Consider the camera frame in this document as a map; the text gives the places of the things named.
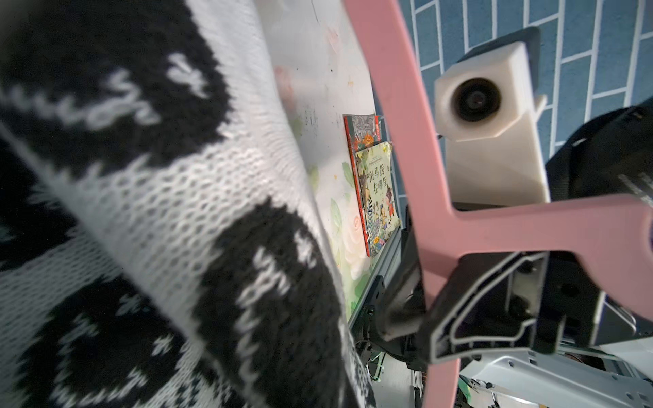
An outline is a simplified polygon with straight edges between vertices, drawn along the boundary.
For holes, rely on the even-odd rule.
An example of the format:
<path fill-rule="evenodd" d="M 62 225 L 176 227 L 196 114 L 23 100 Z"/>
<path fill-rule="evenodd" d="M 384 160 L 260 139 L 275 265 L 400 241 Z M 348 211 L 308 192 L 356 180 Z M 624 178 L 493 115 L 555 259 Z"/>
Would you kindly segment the colourful picture book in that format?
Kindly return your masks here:
<path fill-rule="evenodd" d="M 392 180 L 393 146 L 383 140 L 374 114 L 345 115 L 344 126 L 366 253 L 374 257 L 401 226 Z"/>

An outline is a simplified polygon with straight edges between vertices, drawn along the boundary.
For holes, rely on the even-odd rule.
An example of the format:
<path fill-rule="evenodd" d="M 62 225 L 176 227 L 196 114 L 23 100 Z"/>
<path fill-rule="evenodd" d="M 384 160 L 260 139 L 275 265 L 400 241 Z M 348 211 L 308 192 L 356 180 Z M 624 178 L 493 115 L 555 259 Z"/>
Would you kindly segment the smiley face grey scarf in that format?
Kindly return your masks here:
<path fill-rule="evenodd" d="M 253 2 L 1 4 L 1 404 L 375 406 Z"/>

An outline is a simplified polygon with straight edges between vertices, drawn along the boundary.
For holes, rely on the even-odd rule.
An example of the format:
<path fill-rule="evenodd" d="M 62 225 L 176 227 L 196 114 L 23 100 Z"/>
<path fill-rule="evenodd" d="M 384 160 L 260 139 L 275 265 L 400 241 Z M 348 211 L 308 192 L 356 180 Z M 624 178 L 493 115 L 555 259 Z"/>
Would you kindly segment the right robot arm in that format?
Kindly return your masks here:
<path fill-rule="evenodd" d="M 376 312 L 428 372 L 418 406 L 456 406 L 460 377 L 549 407 L 651 406 L 651 102 L 580 127 L 548 163 L 549 204 L 457 210 L 432 169 Z"/>

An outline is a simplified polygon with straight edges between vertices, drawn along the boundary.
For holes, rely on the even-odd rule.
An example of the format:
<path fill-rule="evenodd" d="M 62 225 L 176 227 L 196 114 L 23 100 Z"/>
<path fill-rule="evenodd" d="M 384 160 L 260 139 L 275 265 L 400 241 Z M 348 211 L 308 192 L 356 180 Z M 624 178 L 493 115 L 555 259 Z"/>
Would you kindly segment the pink clothes hanger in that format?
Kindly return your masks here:
<path fill-rule="evenodd" d="M 651 207 L 633 195 L 605 195 L 457 211 L 400 6 L 394 1 L 348 1 L 345 9 L 398 149 L 427 303 L 440 299 L 465 255 L 555 249 L 572 252 L 619 304 L 651 318 Z"/>

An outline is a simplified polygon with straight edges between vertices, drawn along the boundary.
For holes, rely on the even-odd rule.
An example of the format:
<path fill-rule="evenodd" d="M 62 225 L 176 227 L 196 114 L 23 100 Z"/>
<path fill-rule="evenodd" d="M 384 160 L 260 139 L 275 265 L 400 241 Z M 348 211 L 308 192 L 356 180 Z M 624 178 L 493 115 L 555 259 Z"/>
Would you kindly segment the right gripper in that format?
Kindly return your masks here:
<path fill-rule="evenodd" d="M 374 311 L 380 341 L 409 365 L 544 355 L 636 340 L 638 319 L 599 289 L 567 252 L 473 253 L 426 300 L 417 240 L 401 232 L 401 263 Z"/>

